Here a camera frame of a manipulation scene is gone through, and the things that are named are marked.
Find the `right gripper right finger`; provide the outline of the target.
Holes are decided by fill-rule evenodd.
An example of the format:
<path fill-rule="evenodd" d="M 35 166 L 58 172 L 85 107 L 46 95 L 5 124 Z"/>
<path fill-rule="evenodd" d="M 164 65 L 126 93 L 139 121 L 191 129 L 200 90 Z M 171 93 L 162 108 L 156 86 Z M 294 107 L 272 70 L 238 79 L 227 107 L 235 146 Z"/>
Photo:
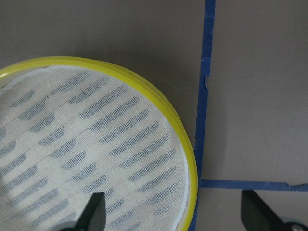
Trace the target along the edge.
<path fill-rule="evenodd" d="M 284 222 L 253 190 L 241 192 L 241 221 L 247 231 L 306 231 L 306 225 Z"/>

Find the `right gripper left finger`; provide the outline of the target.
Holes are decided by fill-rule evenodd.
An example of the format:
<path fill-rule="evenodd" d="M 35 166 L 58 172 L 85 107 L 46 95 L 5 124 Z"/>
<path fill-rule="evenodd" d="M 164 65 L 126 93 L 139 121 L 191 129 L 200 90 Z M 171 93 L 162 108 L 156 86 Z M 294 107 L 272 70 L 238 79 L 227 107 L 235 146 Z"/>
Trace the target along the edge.
<path fill-rule="evenodd" d="M 93 193 L 74 226 L 65 231 L 103 231 L 106 226 L 105 194 Z"/>

